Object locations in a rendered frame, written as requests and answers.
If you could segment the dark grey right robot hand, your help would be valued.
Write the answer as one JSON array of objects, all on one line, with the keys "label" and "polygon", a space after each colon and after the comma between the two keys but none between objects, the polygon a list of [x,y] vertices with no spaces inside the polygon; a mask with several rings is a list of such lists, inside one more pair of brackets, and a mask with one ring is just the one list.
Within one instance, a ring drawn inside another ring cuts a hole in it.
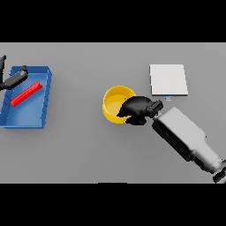
[{"label": "dark grey right robot hand", "polygon": [[146,96],[133,96],[122,104],[117,116],[127,117],[127,124],[144,125],[146,117],[153,118],[162,108],[161,100],[153,102]]}]

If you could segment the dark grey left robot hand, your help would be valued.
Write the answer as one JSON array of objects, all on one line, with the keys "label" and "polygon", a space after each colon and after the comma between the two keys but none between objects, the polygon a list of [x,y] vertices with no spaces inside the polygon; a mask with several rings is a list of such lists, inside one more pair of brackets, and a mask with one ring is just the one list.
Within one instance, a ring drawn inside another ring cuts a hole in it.
[{"label": "dark grey left robot hand", "polygon": [[4,75],[4,61],[6,60],[6,55],[0,57],[0,91],[2,90],[12,90],[14,87],[18,86],[28,78],[28,71],[25,65],[21,66],[21,69],[10,76],[8,79],[3,80]]}]

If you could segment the yellow bowl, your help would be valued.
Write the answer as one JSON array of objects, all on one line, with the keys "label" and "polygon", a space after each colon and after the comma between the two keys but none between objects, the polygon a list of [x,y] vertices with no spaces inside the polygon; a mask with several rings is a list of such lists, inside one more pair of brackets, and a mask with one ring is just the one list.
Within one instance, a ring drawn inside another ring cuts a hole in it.
[{"label": "yellow bowl", "polygon": [[108,89],[102,99],[102,113],[113,124],[124,124],[127,117],[118,117],[117,114],[125,102],[136,94],[126,86],[118,85]]}]

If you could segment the red beaker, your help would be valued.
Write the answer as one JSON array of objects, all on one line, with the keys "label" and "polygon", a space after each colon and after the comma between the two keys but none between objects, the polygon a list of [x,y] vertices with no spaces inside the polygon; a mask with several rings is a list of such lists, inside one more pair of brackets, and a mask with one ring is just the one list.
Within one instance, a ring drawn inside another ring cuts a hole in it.
[{"label": "red beaker", "polygon": [[11,99],[11,105],[13,107],[16,107],[20,103],[22,103],[25,99],[27,99],[29,96],[37,92],[42,88],[42,84],[39,81],[36,81],[33,83],[30,87],[25,89],[23,92],[15,96],[14,98]]}]

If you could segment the pale square measuring scale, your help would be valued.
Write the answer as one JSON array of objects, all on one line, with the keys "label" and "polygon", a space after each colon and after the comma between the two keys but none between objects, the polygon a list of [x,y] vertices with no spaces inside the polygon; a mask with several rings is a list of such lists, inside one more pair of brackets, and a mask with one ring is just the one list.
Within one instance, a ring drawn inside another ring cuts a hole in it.
[{"label": "pale square measuring scale", "polygon": [[188,95],[182,64],[151,64],[149,74],[152,95]]}]

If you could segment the blue tray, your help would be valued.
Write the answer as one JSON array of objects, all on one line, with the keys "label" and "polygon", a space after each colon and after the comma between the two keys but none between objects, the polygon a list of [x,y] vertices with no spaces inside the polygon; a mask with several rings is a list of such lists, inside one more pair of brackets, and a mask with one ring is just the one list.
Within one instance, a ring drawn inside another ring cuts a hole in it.
[{"label": "blue tray", "polygon": [[[0,109],[0,127],[5,129],[43,129],[48,112],[49,90],[52,73],[48,66],[28,66],[28,78],[13,88],[4,91]],[[11,100],[35,82],[42,88],[31,94],[17,106]]]}]

